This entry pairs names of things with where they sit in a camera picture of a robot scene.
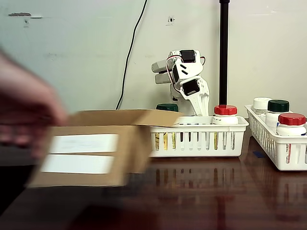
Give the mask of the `person's hand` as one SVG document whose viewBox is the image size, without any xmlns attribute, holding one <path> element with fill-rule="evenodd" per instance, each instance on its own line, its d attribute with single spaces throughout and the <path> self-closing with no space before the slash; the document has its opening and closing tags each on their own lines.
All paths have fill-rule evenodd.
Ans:
<svg viewBox="0 0 307 230">
<path fill-rule="evenodd" d="M 0 142 L 30 147 L 39 158 L 47 130 L 68 115 L 56 91 L 4 51 L 0 52 Z"/>
</svg>

